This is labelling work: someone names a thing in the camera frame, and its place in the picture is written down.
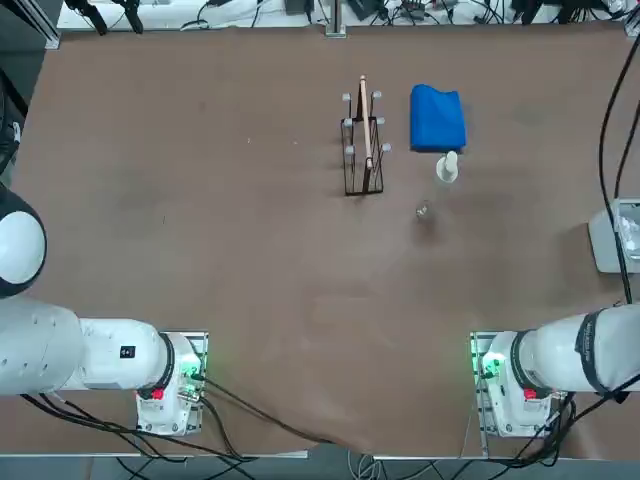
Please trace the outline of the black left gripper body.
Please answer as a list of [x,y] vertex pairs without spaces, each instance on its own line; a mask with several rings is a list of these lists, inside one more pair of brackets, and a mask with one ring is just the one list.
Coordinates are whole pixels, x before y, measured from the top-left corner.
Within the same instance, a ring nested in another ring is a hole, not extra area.
[[15,163],[15,157],[21,143],[22,128],[17,121],[1,120],[1,172]]

